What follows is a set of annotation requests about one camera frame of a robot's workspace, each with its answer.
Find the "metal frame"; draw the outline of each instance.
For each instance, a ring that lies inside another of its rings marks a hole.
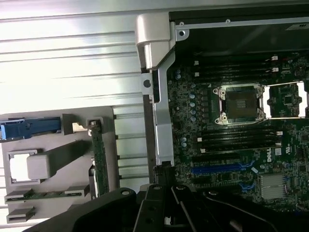
[[[179,24],[175,26],[176,41],[186,40],[190,35],[190,29],[206,29],[206,28],[227,28],[242,26],[258,26],[265,24],[288,24],[288,23],[308,23],[309,17],[300,18],[283,18],[283,19],[266,19],[266,20],[249,20],[232,22],[229,18],[221,23],[201,23],[201,24]]]
[[[223,22],[200,24],[185,24],[178,20],[176,25],[175,22],[169,21],[168,15],[168,12],[141,14],[137,17],[135,30],[136,45],[142,70],[158,71],[160,101],[158,103],[153,102],[157,164],[161,164],[162,161],[166,160],[171,161],[172,164],[174,163],[172,125],[169,115],[167,92],[167,70],[175,61],[175,52],[172,49],[176,42],[187,39],[191,29],[309,22],[309,17],[243,20],[235,22],[226,18]],[[262,112],[259,109],[257,113],[262,115]],[[263,114],[263,117],[257,118],[257,121],[264,119],[265,115]]]

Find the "motherboard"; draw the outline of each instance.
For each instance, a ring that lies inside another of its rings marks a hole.
[[[168,70],[176,178],[309,211],[307,52],[195,56]]]

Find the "screw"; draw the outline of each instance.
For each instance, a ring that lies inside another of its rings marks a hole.
[[[209,193],[210,195],[212,195],[212,196],[218,195],[218,192],[216,192],[216,191],[209,191],[208,193]]]
[[[122,195],[129,195],[130,192],[129,192],[129,191],[123,191],[123,192],[121,192],[121,194],[122,194]]]
[[[184,190],[184,189],[185,189],[185,186],[179,185],[179,186],[176,187],[176,189],[178,189],[178,190]]]
[[[146,88],[149,88],[151,86],[150,80],[144,80],[143,84]]]

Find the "cpu socket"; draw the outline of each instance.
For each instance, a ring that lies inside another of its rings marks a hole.
[[[261,108],[263,86],[260,84],[224,85],[212,90],[219,96],[219,125],[253,124],[265,119]]]

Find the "blue pcie slot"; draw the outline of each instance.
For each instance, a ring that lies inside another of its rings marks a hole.
[[[206,167],[193,167],[191,168],[191,173],[193,174],[207,174],[207,173],[220,173],[220,172],[233,172],[233,171],[244,171],[248,167],[251,167],[254,160],[247,164],[233,163],[226,165],[214,165]]]

